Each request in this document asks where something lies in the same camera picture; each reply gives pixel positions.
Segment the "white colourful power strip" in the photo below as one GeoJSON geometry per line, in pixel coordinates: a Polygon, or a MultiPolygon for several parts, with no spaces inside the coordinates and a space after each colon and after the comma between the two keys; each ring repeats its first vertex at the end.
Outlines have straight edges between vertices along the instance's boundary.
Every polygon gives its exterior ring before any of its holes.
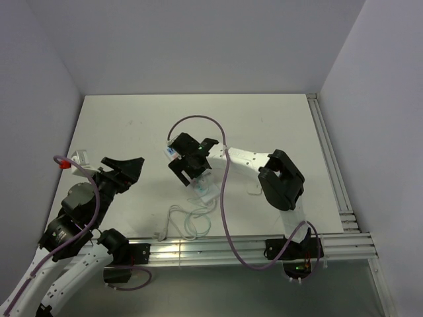
{"type": "Polygon", "coordinates": [[[197,198],[206,205],[219,196],[219,188],[215,183],[213,174],[210,171],[204,171],[200,176],[189,179],[187,173],[182,171],[185,180],[188,180],[188,188],[193,190],[197,198]]]}

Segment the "white two-pin plug adapter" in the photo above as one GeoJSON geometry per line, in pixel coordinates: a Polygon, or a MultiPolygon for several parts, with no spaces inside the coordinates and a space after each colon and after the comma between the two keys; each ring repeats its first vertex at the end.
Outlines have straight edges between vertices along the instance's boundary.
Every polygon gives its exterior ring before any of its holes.
{"type": "Polygon", "coordinates": [[[262,188],[258,184],[250,184],[247,186],[247,193],[249,195],[261,195],[262,194],[262,188]]]}

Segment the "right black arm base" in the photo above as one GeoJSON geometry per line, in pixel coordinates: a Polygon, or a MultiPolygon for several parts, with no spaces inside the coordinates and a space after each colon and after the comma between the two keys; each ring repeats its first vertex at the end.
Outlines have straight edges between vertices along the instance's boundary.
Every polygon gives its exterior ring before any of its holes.
{"type": "MultiPolygon", "coordinates": [[[[264,257],[267,260],[274,260],[287,241],[286,238],[265,240],[264,257]]],[[[278,260],[283,262],[283,269],[288,277],[303,279],[313,270],[312,259],[321,259],[323,256],[321,240],[311,237],[301,243],[290,242],[278,260]]]]}

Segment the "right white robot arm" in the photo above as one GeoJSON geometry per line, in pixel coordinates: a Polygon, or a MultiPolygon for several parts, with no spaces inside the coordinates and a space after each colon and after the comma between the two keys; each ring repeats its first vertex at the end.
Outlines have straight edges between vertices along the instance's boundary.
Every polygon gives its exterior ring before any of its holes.
{"type": "Polygon", "coordinates": [[[305,178],[288,155],[279,149],[272,153],[256,153],[227,146],[216,139],[199,142],[187,133],[167,141],[173,155],[169,168],[185,186],[201,185],[200,181],[213,169],[230,169],[258,181],[267,202],[282,216],[289,255],[298,258],[309,249],[311,229],[302,210],[301,196],[305,178]]]}

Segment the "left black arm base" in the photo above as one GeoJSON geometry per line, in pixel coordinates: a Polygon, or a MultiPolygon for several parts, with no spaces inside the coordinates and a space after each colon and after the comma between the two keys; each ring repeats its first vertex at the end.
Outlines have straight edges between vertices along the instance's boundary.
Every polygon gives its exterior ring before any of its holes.
{"type": "MultiPolygon", "coordinates": [[[[146,265],[149,262],[151,245],[148,243],[132,244],[128,247],[120,260],[112,262],[116,265],[146,265]]],[[[104,269],[103,279],[105,283],[112,285],[127,283],[132,277],[133,273],[129,269],[104,269]]]]}

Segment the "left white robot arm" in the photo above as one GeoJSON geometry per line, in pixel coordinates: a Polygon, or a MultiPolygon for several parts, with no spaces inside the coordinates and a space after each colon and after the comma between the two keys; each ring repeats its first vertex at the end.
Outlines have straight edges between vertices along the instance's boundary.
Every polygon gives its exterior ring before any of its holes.
{"type": "Polygon", "coordinates": [[[115,196],[139,180],[144,159],[104,157],[101,162],[108,170],[91,168],[80,155],[56,155],[54,161],[87,181],[72,186],[62,200],[30,266],[1,305],[2,316],[55,316],[90,277],[105,267],[128,271],[142,268],[136,264],[129,240],[116,229],[102,230],[89,251],[71,269],[66,267],[92,240],[115,196]]]}

